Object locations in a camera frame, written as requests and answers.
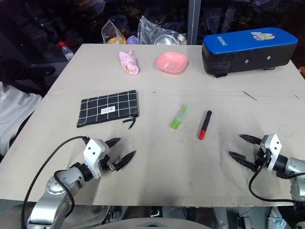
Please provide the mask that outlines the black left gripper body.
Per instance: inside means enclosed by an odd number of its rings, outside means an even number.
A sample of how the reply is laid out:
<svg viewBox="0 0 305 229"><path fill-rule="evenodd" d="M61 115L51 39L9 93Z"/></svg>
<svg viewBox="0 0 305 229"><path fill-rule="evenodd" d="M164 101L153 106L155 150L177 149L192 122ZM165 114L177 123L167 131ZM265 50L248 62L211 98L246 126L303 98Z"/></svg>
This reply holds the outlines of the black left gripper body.
<svg viewBox="0 0 305 229"><path fill-rule="evenodd" d="M107 170L116 171L115 165L116 164L113 164L110 161L110 156L108 155L108 153L106 153L103 159L99 161L100 171L107 171Z"/></svg>

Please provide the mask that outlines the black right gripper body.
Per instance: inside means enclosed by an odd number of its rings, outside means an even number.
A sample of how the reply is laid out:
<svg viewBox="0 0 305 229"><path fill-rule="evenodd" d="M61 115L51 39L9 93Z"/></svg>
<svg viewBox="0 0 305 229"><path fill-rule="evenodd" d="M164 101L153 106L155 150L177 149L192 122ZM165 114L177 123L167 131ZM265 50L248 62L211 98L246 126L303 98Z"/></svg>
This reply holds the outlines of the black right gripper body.
<svg viewBox="0 0 305 229"><path fill-rule="evenodd" d="M269 149L266 149L266 151L264 152L263 149L259 147L256 154L253 171L257 171L260 167L268 168L270 164L270 160L271 160L271 151Z"/></svg>

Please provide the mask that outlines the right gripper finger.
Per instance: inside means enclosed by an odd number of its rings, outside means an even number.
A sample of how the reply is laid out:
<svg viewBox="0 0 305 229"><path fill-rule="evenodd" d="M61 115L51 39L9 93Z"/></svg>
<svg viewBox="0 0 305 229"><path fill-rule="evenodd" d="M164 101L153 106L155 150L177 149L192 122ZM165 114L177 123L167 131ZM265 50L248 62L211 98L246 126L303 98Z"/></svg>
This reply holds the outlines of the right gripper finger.
<svg viewBox="0 0 305 229"><path fill-rule="evenodd" d="M236 152L232 152L232 151L229 151L228 154L240 165L242 165L250 170L254 169L254 164L252 162L247 161L245 156L243 156L239 153L236 153Z"/></svg>
<svg viewBox="0 0 305 229"><path fill-rule="evenodd" d="M261 139L255 136L251 136L251 135L245 135L245 134L241 134L239 135L243 140L251 143L251 144L257 144L259 145L261 143Z"/></svg>

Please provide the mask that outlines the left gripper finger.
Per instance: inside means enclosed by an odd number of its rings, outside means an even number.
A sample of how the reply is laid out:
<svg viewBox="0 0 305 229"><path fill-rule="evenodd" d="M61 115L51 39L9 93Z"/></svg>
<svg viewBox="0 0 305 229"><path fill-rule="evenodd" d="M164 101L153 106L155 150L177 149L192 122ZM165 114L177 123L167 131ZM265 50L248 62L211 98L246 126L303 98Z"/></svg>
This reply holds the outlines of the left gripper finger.
<svg viewBox="0 0 305 229"><path fill-rule="evenodd" d="M105 144L108 146L108 147L113 147L114 145L116 145L119 141L121 140L121 138L113 138L113 139L110 139L110 140L107 140L105 142Z"/></svg>
<svg viewBox="0 0 305 229"><path fill-rule="evenodd" d="M127 155L125 155L118 163L116 163L115 168L116 171L121 170L124 166L126 166L130 160L133 158L133 156L135 155L136 150L132 151L130 153L128 153Z"/></svg>

